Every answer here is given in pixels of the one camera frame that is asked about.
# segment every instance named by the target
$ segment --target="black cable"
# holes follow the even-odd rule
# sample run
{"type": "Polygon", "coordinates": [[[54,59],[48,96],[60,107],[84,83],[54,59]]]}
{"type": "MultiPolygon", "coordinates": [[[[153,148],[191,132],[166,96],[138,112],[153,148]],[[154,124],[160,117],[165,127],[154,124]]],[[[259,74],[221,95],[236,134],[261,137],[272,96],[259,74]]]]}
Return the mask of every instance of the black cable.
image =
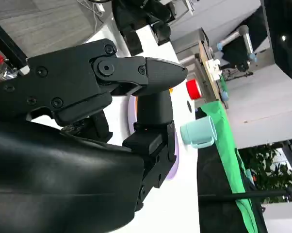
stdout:
{"type": "Polygon", "coordinates": [[[107,3],[109,1],[112,1],[112,0],[88,0],[90,2],[94,2],[94,3],[107,3]]]}

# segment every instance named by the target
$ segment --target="screw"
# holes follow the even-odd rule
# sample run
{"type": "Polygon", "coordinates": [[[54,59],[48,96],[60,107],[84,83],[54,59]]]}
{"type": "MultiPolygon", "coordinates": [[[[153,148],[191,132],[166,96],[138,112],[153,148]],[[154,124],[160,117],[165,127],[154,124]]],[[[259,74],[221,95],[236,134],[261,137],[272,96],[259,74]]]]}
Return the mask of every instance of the screw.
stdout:
{"type": "Polygon", "coordinates": [[[114,47],[112,45],[106,45],[105,52],[109,55],[112,54],[114,52],[114,47]]]}
{"type": "Polygon", "coordinates": [[[39,77],[44,78],[48,75],[48,70],[45,67],[38,67],[36,73],[39,77]]]}
{"type": "Polygon", "coordinates": [[[7,92],[13,92],[15,90],[15,87],[12,85],[5,85],[4,90],[7,92]]]}
{"type": "Polygon", "coordinates": [[[61,108],[63,106],[63,100],[61,100],[60,98],[54,98],[52,101],[51,101],[51,105],[54,107],[54,108],[61,108]]]}
{"type": "Polygon", "coordinates": [[[37,103],[37,99],[35,97],[28,97],[26,102],[28,103],[28,105],[35,105],[37,103]]]}
{"type": "Polygon", "coordinates": [[[140,74],[145,74],[145,68],[144,67],[138,67],[138,72],[140,74]]]}

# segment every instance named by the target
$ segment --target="white table surface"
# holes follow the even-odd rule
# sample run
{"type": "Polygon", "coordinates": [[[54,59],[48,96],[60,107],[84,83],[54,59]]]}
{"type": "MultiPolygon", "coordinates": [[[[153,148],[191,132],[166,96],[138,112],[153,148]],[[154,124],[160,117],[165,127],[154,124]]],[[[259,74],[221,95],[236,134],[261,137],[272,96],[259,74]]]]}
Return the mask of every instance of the white table surface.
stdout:
{"type": "MultiPolygon", "coordinates": [[[[158,47],[149,27],[140,29],[138,35],[144,50],[140,55],[178,62],[171,43],[158,47]]],[[[112,40],[118,48],[125,48],[113,24],[104,26],[91,40],[102,38],[112,40]]],[[[130,56],[126,49],[122,49],[117,55],[130,56]]],[[[135,218],[127,226],[114,231],[115,233],[200,232],[196,181],[197,149],[184,145],[179,131],[181,125],[195,119],[194,102],[188,96],[185,81],[174,88],[171,98],[179,142],[177,174],[173,180],[163,182],[160,189],[153,188],[144,200],[143,208],[135,213],[135,218]],[[188,100],[192,113],[188,110],[188,100]]],[[[122,145],[123,140],[129,136],[128,100],[128,97],[113,97],[112,104],[104,109],[110,131],[114,133],[110,144],[122,145]]],[[[36,120],[50,125],[50,122],[46,121],[48,119],[45,117],[36,120]]]]}

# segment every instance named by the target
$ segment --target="black pole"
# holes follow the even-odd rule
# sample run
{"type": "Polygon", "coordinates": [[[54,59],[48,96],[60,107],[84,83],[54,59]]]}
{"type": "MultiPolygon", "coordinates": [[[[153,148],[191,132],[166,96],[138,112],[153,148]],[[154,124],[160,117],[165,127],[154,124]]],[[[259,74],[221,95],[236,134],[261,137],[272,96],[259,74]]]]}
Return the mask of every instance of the black pole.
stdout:
{"type": "Polygon", "coordinates": [[[15,67],[17,67],[17,69],[21,69],[27,66],[26,55],[1,26],[0,51],[10,60],[10,62],[15,67]]]}
{"type": "Polygon", "coordinates": [[[272,191],[252,191],[246,193],[234,193],[229,195],[222,194],[209,194],[209,195],[198,195],[199,202],[204,201],[235,201],[241,199],[251,198],[269,198],[269,197],[281,197],[287,196],[288,193],[285,190],[272,190],[272,191]]]}

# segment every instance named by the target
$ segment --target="floor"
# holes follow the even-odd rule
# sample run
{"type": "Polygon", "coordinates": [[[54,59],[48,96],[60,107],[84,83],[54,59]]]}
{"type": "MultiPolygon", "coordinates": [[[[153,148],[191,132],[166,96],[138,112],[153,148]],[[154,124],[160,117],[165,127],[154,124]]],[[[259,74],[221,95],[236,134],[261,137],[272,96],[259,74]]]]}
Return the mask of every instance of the floor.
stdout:
{"type": "MultiPolygon", "coordinates": [[[[102,21],[111,17],[111,4],[104,7],[102,21]]],[[[97,23],[99,30],[102,23],[97,23]]],[[[86,41],[94,34],[95,21],[77,0],[1,0],[0,25],[33,57],[86,41]]]]}

